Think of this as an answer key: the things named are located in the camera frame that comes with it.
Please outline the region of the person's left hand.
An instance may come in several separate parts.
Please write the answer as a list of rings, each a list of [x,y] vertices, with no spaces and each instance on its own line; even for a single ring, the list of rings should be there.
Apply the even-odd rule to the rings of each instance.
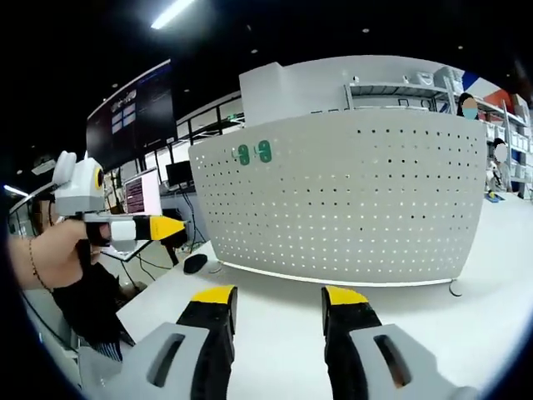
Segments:
[[[82,265],[76,246],[85,239],[86,224],[72,219],[60,222],[30,239],[27,245],[30,262],[27,288],[52,291],[79,281],[82,278]]]

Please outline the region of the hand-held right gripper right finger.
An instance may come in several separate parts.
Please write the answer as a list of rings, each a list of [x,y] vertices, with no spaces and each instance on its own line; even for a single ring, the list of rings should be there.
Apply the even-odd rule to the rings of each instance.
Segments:
[[[321,288],[324,357],[335,399],[477,399],[438,371],[436,356],[395,324],[384,324],[367,298]]]

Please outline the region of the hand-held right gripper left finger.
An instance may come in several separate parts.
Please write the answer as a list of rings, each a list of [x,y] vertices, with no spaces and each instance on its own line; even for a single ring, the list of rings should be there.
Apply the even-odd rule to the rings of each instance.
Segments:
[[[237,287],[196,293],[175,323],[164,323],[136,346],[148,356],[152,399],[226,399],[237,327]]]

